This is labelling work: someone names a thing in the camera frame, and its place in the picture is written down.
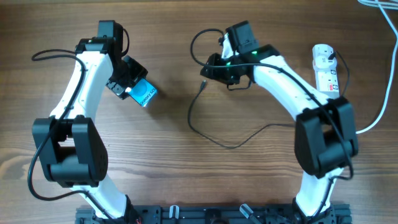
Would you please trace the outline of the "smartphone with teal screen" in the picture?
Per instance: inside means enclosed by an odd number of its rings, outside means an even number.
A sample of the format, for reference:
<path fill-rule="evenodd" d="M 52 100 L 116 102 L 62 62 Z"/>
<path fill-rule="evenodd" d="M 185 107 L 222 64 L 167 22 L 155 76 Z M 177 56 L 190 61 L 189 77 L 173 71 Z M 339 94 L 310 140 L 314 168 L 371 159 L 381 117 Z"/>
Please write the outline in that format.
<path fill-rule="evenodd" d="M 131 96 L 141 107 L 146 105 L 155 97 L 157 89 L 145 78 L 138 81 L 132 88 L 126 88 L 126 93 Z"/>

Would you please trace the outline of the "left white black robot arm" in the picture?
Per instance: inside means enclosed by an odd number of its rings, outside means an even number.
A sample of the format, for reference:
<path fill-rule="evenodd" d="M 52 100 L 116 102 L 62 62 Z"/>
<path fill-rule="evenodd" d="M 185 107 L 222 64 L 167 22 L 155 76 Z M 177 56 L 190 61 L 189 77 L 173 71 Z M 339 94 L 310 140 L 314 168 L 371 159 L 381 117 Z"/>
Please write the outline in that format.
<path fill-rule="evenodd" d="M 48 49 L 32 56 L 34 62 L 70 58 L 75 67 L 58 105 L 48 118 L 37 118 L 32 125 L 36 152 L 27 175 L 29 191 L 43 201 L 80 194 L 100 223 L 141 222 L 129 197 L 107 175 L 108 152 L 95 127 L 104 89 L 124 100 L 147 75 L 147 70 L 127 55 L 129 48 L 123 40 L 128 37 L 116 21 L 100 21 L 97 36 L 81 39 L 74 50 Z M 48 181 L 70 191 L 53 197 L 38 194 L 32 180 L 36 162 Z"/>

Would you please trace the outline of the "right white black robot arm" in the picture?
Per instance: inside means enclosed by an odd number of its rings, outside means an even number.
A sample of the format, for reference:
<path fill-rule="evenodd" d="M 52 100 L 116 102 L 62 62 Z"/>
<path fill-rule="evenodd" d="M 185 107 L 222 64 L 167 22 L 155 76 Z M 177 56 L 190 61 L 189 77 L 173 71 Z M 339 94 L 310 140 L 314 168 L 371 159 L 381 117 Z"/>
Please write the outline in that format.
<path fill-rule="evenodd" d="M 260 46 L 248 21 L 221 35 L 222 53 L 209 56 L 200 74 L 228 86 L 246 75 L 289 112 L 295 121 L 294 153 L 303 169 L 290 220 L 315 223 L 330 217 L 336 223 L 330 195 L 337 180 L 353 178 L 351 159 L 358 154 L 353 107 L 345 97 L 330 98 L 308 84 L 273 46 Z"/>

